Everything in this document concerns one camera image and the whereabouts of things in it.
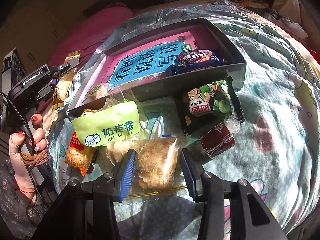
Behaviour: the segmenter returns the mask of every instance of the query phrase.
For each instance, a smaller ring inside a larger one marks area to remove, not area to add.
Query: red bracelet
[[[28,191],[23,191],[23,190],[21,190],[21,189],[19,189],[19,191],[22,192],[22,193],[31,194],[31,193],[36,192],[36,189],[34,188],[33,191],[30,191],[30,192],[28,192]]]

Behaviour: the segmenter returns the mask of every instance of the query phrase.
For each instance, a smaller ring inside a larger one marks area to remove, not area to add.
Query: red painted fingernail
[[[36,121],[38,121],[38,116],[33,115],[33,116],[31,116],[31,119],[32,119],[34,122],[36,122]]]
[[[26,134],[25,131],[20,131],[20,132],[18,132],[18,137],[22,138],[22,137],[24,137],[25,134]]]

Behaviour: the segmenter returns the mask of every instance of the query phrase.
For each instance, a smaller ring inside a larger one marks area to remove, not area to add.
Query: patterned fabric
[[[0,215],[18,239],[32,236],[46,213],[46,208],[39,197],[30,205],[26,197],[17,190],[14,170],[10,159],[0,164]]]
[[[319,92],[307,60],[269,25],[240,13],[229,2],[167,8],[130,19],[100,46],[85,70],[76,75],[70,97],[52,130],[50,153],[58,192],[70,178],[82,177],[63,161],[73,128],[66,118],[68,105],[99,54],[152,29],[203,17],[217,26],[247,61],[244,87],[237,95],[247,121],[235,134],[236,145],[204,165],[221,179],[247,179],[286,233],[301,223],[319,199]],[[152,135],[177,129],[166,120],[166,109],[153,113]],[[83,181],[107,168],[101,159]],[[115,204],[122,239],[197,239],[200,225],[196,204],[186,190],[160,199],[131,199]],[[225,201],[225,239],[230,238],[230,208]]]

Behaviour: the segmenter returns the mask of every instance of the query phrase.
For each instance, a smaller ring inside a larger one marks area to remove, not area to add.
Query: black cable
[[[2,96],[6,99],[7,103],[10,103],[10,105],[12,106],[12,108],[13,108],[14,111],[17,113],[18,117],[20,118],[20,120],[22,121],[22,123],[24,124],[24,126],[26,127],[26,129],[28,130],[28,133],[30,134],[30,138],[31,138],[31,141],[32,141],[32,155],[35,154],[35,140],[34,140],[34,138],[33,138],[33,135],[32,135],[32,132],[31,132],[31,130],[30,130],[30,128],[29,128],[29,125],[28,125],[27,122],[23,119],[23,117],[21,116],[21,114],[19,113],[19,111],[17,110],[17,108],[14,106],[14,104],[11,102],[11,100],[7,97],[7,95],[4,94],[2,91],[0,91],[0,95],[2,95]],[[19,149],[19,154],[20,154],[22,160],[25,160],[25,159],[23,158],[23,156],[22,156],[22,153],[21,153],[20,149]],[[39,192],[39,190],[38,190],[38,188],[37,188],[37,186],[36,186],[36,183],[35,183],[35,181],[33,180],[33,177],[32,177],[32,175],[31,175],[31,172],[30,172],[28,166],[27,166],[26,164],[24,164],[24,165],[25,165],[25,167],[26,167],[26,169],[27,169],[27,172],[28,172],[28,174],[29,174],[29,176],[30,176],[30,179],[31,179],[31,181],[32,181],[33,186],[35,187],[35,190],[36,190],[37,194],[40,196],[40,198],[41,198],[41,200],[42,200],[42,203],[49,209],[50,207],[49,207],[48,203],[45,201],[45,199],[43,198],[43,196],[40,194],[40,192]]]

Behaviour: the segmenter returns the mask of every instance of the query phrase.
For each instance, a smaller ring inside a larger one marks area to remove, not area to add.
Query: dark red snack package
[[[199,142],[210,158],[214,158],[236,144],[235,139],[223,122],[199,137]]]

